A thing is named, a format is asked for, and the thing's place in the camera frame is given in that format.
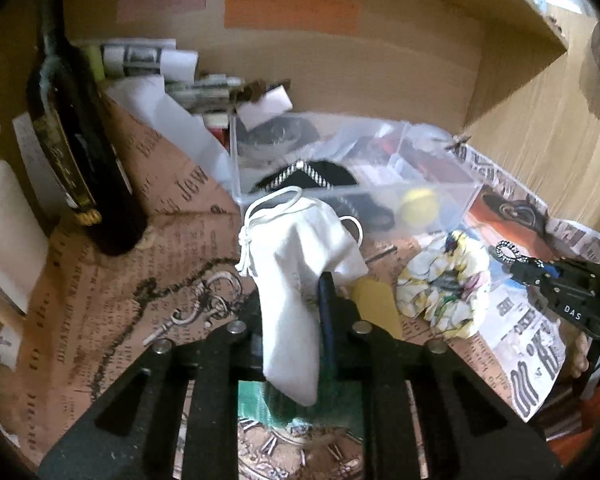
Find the white drawstring pouch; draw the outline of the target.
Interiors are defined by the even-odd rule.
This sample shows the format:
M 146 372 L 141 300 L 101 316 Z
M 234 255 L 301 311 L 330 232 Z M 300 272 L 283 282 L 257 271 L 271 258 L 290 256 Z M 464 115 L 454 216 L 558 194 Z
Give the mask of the white drawstring pouch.
M 318 281 L 325 272 L 337 285 L 366 275 L 363 240 L 358 218 L 338 214 L 298 186 L 259 198 L 245 213 L 236 270 L 257 285 L 263 374 L 302 406 L 316 403 L 320 378 Z

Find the dark wine bottle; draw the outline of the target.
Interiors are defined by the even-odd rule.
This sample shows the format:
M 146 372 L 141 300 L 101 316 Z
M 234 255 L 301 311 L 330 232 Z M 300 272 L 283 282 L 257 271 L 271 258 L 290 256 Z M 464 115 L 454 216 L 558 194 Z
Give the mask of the dark wine bottle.
M 76 223 L 108 256 L 129 252 L 147 216 L 114 151 L 82 51 L 65 32 L 64 0 L 35 0 L 38 66 L 27 84 L 32 126 Z

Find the clear plastic storage box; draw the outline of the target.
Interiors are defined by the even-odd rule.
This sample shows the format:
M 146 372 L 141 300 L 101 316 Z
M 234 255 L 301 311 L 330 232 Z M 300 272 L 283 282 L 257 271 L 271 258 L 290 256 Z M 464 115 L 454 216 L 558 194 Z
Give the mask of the clear plastic storage box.
M 370 193 L 391 209 L 396 226 L 370 232 L 370 240 L 409 237 L 456 229 L 477 198 L 479 180 L 457 160 L 457 140 L 429 124 L 324 113 L 287 113 L 248 130 L 239 119 L 230 125 L 234 165 L 232 195 L 247 208 L 268 192 L 251 193 L 259 180 L 299 159 L 336 162 L 353 174 L 358 192 Z M 398 213 L 412 188 L 438 194 L 438 218 L 429 226 L 409 226 Z

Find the yellow ball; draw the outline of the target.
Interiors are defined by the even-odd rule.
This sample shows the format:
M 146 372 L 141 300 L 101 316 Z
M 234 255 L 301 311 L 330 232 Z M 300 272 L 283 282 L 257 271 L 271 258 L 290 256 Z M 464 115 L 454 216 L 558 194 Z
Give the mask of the yellow ball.
M 438 218 L 439 197 L 430 188 L 412 188 L 403 197 L 398 213 L 409 226 L 429 226 Z

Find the beige cylindrical roll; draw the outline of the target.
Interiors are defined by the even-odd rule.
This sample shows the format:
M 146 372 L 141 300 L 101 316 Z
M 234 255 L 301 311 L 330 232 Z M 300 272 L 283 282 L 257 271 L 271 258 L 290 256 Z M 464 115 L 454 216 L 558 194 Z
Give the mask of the beige cylindrical roll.
M 46 263 L 48 239 L 21 191 L 17 177 L 0 160 L 0 289 L 26 313 Z

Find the green knitted cloth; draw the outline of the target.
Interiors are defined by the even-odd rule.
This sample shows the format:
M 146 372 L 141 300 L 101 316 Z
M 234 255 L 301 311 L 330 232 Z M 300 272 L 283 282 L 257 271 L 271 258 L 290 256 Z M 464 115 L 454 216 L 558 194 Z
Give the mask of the green knitted cloth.
M 362 390 L 356 382 L 320 382 L 317 401 L 303 406 L 276 390 L 268 382 L 240 382 L 237 409 L 239 417 L 275 429 L 350 430 L 364 434 Z

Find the floral fabric scrunchie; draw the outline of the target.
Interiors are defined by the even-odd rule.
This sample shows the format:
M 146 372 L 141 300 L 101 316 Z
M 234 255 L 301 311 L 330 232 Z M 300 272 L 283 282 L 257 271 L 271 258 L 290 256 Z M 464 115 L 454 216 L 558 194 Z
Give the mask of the floral fabric scrunchie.
M 396 306 L 422 318 L 444 339 L 478 333 L 491 290 L 491 257 L 481 240 L 462 230 L 435 237 L 396 280 Z

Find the yellow sponge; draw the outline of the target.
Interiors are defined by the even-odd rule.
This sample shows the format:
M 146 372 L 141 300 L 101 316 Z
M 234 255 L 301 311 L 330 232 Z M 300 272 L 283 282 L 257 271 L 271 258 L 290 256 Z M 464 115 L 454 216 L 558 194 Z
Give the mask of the yellow sponge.
M 399 312 L 388 284 L 359 278 L 350 288 L 350 298 L 363 320 L 382 328 L 394 339 L 402 338 Z

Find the printed newspaper mat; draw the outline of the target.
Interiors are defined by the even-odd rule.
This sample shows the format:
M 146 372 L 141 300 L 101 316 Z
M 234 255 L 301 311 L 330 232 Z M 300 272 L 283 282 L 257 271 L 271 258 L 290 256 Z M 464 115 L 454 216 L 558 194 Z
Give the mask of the printed newspaper mat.
M 149 228 L 119 257 L 70 219 L 50 236 L 17 362 L 0 373 L 0 419 L 34 464 L 140 355 L 160 318 L 238 258 L 239 214 L 227 192 L 118 103 L 106 111 L 133 179 L 151 178 Z

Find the orange sticky note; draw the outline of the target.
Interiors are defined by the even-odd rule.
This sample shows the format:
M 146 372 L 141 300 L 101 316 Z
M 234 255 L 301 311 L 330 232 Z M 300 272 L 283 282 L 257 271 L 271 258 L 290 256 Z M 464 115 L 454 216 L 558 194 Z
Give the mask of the orange sticky note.
M 227 29 L 358 34 L 360 4 L 354 0 L 224 0 L 224 4 Z

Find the black studded headband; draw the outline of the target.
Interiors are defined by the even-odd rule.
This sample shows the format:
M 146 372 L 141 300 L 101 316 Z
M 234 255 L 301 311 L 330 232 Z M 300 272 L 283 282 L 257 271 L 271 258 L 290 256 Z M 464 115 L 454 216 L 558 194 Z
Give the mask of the black studded headband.
M 304 190 L 323 190 L 320 200 L 329 204 L 337 214 L 350 214 L 370 232 L 386 232 L 396 226 L 391 209 L 381 206 L 370 193 L 358 192 L 353 174 L 336 162 L 299 159 L 259 180 L 251 193 L 274 192 L 287 186 Z

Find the stack of papers and magazines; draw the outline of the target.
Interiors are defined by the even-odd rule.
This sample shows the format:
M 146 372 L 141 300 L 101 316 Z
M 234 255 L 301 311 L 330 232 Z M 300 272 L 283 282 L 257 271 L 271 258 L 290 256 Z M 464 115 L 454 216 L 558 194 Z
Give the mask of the stack of papers and magazines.
M 74 44 L 108 99 L 172 143 L 228 148 L 230 125 L 252 130 L 292 110 L 290 82 L 198 72 L 199 54 L 174 39 L 112 38 Z

